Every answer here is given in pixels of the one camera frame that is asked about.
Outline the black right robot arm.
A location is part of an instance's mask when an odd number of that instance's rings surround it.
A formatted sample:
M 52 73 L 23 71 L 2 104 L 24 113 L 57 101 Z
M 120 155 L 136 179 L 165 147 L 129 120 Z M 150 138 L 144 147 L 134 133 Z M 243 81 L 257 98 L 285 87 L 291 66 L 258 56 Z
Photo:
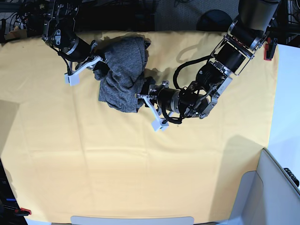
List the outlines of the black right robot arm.
M 42 40 L 64 60 L 65 82 L 71 86 L 79 83 L 79 74 L 85 69 L 109 70 L 104 54 L 96 49 L 97 41 L 88 44 L 75 33 L 75 17 L 81 4 L 81 0 L 50 1 L 42 35 Z

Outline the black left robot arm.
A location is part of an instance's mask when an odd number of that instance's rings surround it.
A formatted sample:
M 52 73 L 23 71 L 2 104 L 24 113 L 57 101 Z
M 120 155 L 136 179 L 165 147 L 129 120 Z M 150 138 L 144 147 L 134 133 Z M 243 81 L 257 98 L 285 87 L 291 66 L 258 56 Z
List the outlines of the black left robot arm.
M 253 59 L 267 39 L 268 28 L 279 4 L 278 0 L 241 0 L 238 16 L 211 54 L 177 67 L 172 78 L 173 89 L 169 88 L 168 81 L 163 81 L 161 85 L 150 84 L 135 97 L 152 109 L 161 125 L 207 117 L 232 81 L 231 74 L 239 68 L 244 69 L 244 60 Z M 181 88 L 178 85 L 180 71 L 203 61 L 206 63 L 199 69 L 195 80 Z

